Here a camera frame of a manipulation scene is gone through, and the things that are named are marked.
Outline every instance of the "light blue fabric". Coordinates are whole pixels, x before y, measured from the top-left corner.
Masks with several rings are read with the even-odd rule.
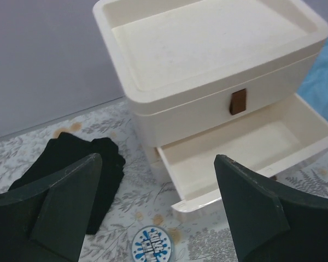
[[[298,94],[328,121],[328,40]]]

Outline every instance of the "blue and white lid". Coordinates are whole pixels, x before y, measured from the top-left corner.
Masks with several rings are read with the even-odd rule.
[[[168,262],[174,257],[174,244],[166,231],[152,226],[141,229],[134,237],[131,254],[135,262]]]

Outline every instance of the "drawer handle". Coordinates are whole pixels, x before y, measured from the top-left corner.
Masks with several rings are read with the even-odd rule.
[[[232,94],[230,113],[232,116],[247,109],[247,90],[242,89]]]

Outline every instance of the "black cloth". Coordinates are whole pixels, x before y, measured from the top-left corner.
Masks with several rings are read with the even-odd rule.
[[[109,138],[88,142],[62,132],[57,139],[49,140],[36,162],[11,185],[9,190],[51,175],[91,153],[99,153],[102,157],[101,176],[86,231],[87,234],[94,235],[108,212],[124,176],[125,160],[118,154],[118,146]]]

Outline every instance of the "floral tablecloth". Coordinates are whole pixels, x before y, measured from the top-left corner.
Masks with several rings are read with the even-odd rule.
[[[190,223],[172,216],[179,201],[172,183],[157,184],[136,137],[125,102],[0,142],[0,193],[28,169],[61,132],[91,141],[108,136],[126,158],[125,177],[99,232],[85,236],[82,262],[131,261],[130,243],[146,225],[160,225],[175,242],[176,261],[237,261],[224,211]],[[278,181],[328,198],[328,150],[285,171]]]

